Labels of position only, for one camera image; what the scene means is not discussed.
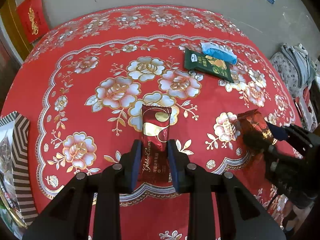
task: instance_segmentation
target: table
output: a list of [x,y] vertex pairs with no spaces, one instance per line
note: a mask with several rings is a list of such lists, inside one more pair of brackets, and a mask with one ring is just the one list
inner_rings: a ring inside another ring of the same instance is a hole
[[[185,72],[185,49],[200,52],[203,41],[233,49],[235,83]],[[99,11],[51,30],[18,72],[2,116],[17,110],[30,119],[30,183],[39,212],[77,172],[97,173],[130,150],[141,136],[142,104],[171,107],[170,138],[178,149],[207,171],[232,171],[268,205],[276,188],[264,179],[263,160],[245,149],[237,115],[258,108],[271,123],[300,125],[279,75],[222,15],[143,5]],[[298,155],[286,143],[276,145]],[[286,200],[272,204],[275,219]],[[171,182],[139,184],[120,202],[124,240],[186,238],[188,195],[175,193]]]

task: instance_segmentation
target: box containing snacks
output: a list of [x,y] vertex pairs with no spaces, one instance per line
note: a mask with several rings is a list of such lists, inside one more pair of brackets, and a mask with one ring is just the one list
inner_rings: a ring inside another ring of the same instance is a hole
[[0,197],[24,228],[38,215],[29,182],[28,128],[29,120],[17,111],[0,119]]

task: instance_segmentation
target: red envelope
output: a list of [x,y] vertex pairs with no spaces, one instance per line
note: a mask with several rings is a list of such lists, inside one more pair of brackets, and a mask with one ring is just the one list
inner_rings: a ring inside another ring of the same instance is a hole
[[41,0],[24,0],[17,7],[17,13],[30,43],[49,31],[44,19]]

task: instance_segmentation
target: green snack package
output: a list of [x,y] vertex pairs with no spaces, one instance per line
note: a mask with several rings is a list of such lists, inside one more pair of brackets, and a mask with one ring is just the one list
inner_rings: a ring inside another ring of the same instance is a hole
[[187,70],[198,70],[234,83],[231,78],[230,64],[209,55],[186,49],[184,67]]

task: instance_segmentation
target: red tablecloth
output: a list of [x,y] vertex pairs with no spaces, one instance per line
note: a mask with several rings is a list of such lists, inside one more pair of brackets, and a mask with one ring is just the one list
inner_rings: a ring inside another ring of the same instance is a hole
[[[185,48],[201,51],[201,41],[233,49],[239,59],[231,71],[234,84],[185,72]],[[215,173],[232,170],[264,206],[276,193],[264,179],[263,160],[245,150],[237,120],[239,113],[258,108],[274,124],[300,125],[269,61],[221,15],[130,6],[50,31],[9,91],[2,115],[17,110],[30,119],[30,183],[39,212],[76,172],[99,172],[130,150],[141,136],[142,104],[172,107],[170,138],[192,162]],[[294,155],[288,144],[277,145]],[[132,195],[121,195],[123,239],[185,238],[188,201],[170,182],[142,184]],[[272,205],[275,218],[285,201],[277,198]]]

